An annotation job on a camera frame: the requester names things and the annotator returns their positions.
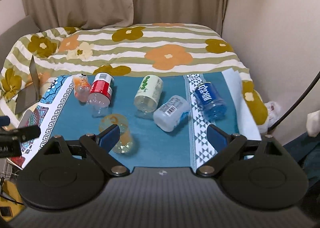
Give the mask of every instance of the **blue bottle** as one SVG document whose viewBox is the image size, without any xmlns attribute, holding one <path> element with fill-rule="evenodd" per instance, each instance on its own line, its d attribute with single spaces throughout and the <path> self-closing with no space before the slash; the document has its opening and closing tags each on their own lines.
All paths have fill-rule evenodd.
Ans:
<svg viewBox="0 0 320 228">
<path fill-rule="evenodd" d="M 224 117 L 227 105 L 212 83 L 199 84 L 195 89 L 195 96 L 207 121 L 214 122 Z"/>
</svg>

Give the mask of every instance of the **white bottle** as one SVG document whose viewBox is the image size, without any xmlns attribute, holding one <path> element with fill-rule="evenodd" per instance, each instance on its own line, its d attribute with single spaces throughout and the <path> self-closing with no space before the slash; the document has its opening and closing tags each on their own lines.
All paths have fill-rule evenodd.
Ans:
<svg viewBox="0 0 320 228">
<path fill-rule="evenodd" d="M 190 105 L 181 96 L 174 95 L 154 113 L 153 120 L 162 130 L 171 132 L 188 116 Z"/>
<path fill-rule="evenodd" d="M 110 105 L 114 78 L 107 73 L 98 73 L 94 78 L 87 104 L 93 107 L 94 117 L 104 117 Z"/>
<path fill-rule="evenodd" d="M 155 75 L 146 76 L 140 84 L 133 104 L 144 113 L 154 112 L 158 107 L 162 87 L 161 78 Z"/>
</svg>

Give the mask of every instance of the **gray ribbed surface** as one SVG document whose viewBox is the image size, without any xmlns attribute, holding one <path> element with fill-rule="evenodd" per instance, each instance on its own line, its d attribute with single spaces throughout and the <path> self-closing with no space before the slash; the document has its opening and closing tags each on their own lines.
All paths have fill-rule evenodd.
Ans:
<svg viewBox="0 0 320 228">
<path fill-rule="evenodd" d="M 314 225 L 296 207 L 259 212 L 237 205 L 213 179 L 198 178 L 190 168 L 140 168 L 113 178 L 95 200 L 57 213 L 27 208 L 14 228 L 218 227 L 309 228 Z"/>
</svg>

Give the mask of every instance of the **cable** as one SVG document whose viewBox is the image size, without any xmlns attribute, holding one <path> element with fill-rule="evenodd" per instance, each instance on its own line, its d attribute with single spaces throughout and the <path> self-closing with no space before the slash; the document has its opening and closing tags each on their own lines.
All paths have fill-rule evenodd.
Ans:
<svg viewBox="0 0 320 228">
<path fill-rule="evenodd" d="M 6 198 L 6 197 L 3 196 L 3 195 L 0 195 L 0 197 L 3 198 L 3 199 L 5 199 L 5 200 L 8 200 L 8 201 L 10 201 L 10 202 L 12 202 L 12 203 L 15 203 L 15 204 L 19 204 L 19 205 L 23 205 L 23 206 L 24 206 L 24 204 L 22 204 L 22 203 L 20 203 L 20 202 L 17 202 L 16 200 L 11 200 L 11 199 L 9 199 L 9 198 Z"/>
<path fill-rule="evenodd" d="M 304 91 L 304 93 L 299 97 L 299 99 L 291 106 L 291 108 L 279 119 L 277 120 L 270 128 L 268 128 L 268 132 L 274 130 L 292 111 L 302 102 L 302 100 L 310 93 L 311 89 L 316 85 L 316 83 L 320 79 L 320 71 L 316 75 L 315 79 L 311 82 L 308 88 Z"/>
</svg>

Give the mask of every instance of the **light green label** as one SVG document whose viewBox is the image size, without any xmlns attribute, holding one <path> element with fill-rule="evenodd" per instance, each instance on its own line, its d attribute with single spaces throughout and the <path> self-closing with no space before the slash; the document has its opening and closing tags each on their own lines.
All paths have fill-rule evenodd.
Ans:
<svg viewBox="0 0 320 228">
<path fill-rule="evenodd" d="M 137 96 L 143 95 L 151 98 L 156 102 L 156 104 L 158 104 L 162 92 L 162 87 L 163 82 L 161 78 L 154 75 L 148 75 L 142 80 L 135 98 Z"/>
</svg>

